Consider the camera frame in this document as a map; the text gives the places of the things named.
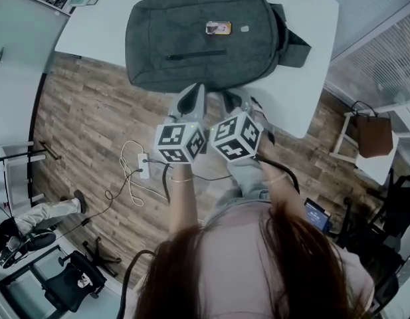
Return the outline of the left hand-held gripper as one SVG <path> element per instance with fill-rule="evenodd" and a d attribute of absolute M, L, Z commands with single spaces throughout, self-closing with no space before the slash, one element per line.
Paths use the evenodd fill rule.
<path fill-rule="evenodd" d="M 184 88 L 175 99 L 175 110 L 157 126 L 154 150 L 165 163 L 193 163 L 207 153 L 205 86 Z"/>

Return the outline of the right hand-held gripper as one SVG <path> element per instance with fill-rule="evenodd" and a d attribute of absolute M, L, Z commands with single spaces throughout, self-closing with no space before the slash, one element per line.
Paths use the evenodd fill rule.
<path fill-rule="evenodd" d="M 246 90 L 222 91 L 220 101 L 223 121 L 210 130 L 212 148 L 226 161 L 254 158 L 265 122 L 253 112 L 251 96 Z"/>

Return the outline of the dark grey backpack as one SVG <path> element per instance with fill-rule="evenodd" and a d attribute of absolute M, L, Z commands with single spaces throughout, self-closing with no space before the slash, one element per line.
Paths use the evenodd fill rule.
<path fill-rule="evenodd" d="M 130 83 L 161 93 L 244 86 L 279 65 L 303 67 L 310 50 L 267 0 L 142 0 L 125 35 Z"/>

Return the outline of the person's right forearm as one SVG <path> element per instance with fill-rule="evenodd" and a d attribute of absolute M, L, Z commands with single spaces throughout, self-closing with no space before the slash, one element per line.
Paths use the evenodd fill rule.
<path fill-rule="evenodd" d="M 262 161 L 260 166 L 264 173 L 264 184 L 270 193 L 271 203 L 276 208 L 285 206 L 287 212 L 305 220 L 304 202 L 288 174 L 282 169 Z"/>

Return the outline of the person's left forearm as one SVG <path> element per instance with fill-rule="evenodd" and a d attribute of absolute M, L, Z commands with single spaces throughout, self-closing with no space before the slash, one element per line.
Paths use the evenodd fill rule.
<path fill-rule="evenodd" d="M 169 236 L 198 224 L 197 199 L 191 165 L 176 165 L 170 177 Z"/>

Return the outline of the person's light jeans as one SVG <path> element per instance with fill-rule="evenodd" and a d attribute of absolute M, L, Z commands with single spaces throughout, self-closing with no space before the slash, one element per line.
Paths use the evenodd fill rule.
<path fill-rule="evenodd" d="M 214 206 L 204 224 L 210 225 L 228 209 L 249 203 L 270 203 L 268 187 L 259 162 L 252 158 L 228 163 L 227 169 L 235 180 L 234 188 L 228 190 Z"/>

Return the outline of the white power strip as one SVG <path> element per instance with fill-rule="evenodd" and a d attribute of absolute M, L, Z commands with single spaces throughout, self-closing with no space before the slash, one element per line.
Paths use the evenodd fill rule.
<path fill-rule="evenodd" d="M 150 163 L 149 155 L 147 153 L 138 154 L 138 170 L 141 179 L 150 178 Z"/>

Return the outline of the black device with blue screen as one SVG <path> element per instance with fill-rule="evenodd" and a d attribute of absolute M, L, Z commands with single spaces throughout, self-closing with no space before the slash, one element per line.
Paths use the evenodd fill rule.
<path fill-rule="evenodd" d="M 328 234 L 332 228 L 330 222 L 332 214 L 309 198 L 305 200 L 304 206 L 307 221 L 319 229 L 323 234 Z"/>

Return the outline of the brown paper bag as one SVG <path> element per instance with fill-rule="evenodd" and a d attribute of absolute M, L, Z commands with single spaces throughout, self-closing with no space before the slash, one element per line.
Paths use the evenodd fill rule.
<path fill-rule="evenodd" d="M 369 114 L 356 109 L 357 104 L 363 104 L 370 110 Z M 364 158 L 387 156 L 393 149 L 391 116 L 380 116 L 369 104 L 362 101 L 351 106 L 358 130 L 358 151 Z"/>

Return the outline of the black metal stand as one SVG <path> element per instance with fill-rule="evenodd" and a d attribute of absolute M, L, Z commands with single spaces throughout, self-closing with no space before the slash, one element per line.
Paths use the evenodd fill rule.
<path fill-rule="evenodd" d="M 35 149 L 35 142 L 13 142 L 9 144 L 0 144 L 0 163 L 18 158 L 27 158 L 27 162 L 33 162 L 34 156 L 48 154 L 54 160 L 60 160 L 58 155 L 45 141 L 39 141 L 39 149 Z"/>

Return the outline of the white chair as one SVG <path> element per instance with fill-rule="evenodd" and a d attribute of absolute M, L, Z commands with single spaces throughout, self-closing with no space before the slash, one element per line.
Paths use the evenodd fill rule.
<path fill-rule="evenodd" d="M 367 109 L 360 112 L 369 114 L 370 110 Z M 392 130 L 393 149 L 389 155 L 375 158 L 364 158 L 360 156 L 358 151 L 358 130 L 355 117 L 352 114 L 352 111 L 346 112 L 344 116 L 345 120 L 341 132 L 335 143 L 334 149 L 329 155 L 338 160 L 353 164 L 356 173 L 383 185 L 393 164 L 399 143 L 399 137 Z"/>

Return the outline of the person's pale pink shirt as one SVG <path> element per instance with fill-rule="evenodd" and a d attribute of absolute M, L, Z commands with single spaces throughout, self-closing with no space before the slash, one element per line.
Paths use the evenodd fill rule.
<path fill-rule="evenodd" d="M 253 201 L 163 242 L 132 319 L 368 319 L 373 294 L 357 255 Z"/>

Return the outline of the black office chair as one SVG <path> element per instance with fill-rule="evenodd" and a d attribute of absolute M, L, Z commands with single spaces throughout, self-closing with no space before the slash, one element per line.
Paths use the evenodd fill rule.
<path fill-rule="evenodd" d="M 410 175 L 393 180 L 385 196 L 369 189 L 368 194 L 383 202 L 370 219 L 352 213 L 352 200 L 344 199 L 346 214 L 336 243 L 355 253 L 375 283 L 375 295 L 371 311 L 380 312 L 397 294 L 397 273 L 405 264 L 399 254 L 401 239 L 410 226 Z"/>
<path fill-rule="evenodd" d="M 45 280 L 43 289 L 45 298 L 60 312 L 77 312 L 87 296 L 94 299 L 104 289 L 107 279 L 102 270 L 110 276 L 118 274 L 108 267 L 109 264 L 119 264 L 121 258 L 104 257 L 100 254 L 101 238 L 95 239 L 95 249 L 92 250 L 88 241 L 82 246 L 86 253 L 73 251 L 64 258 L 59 258 L 58 263 L 64 270 Z"/>

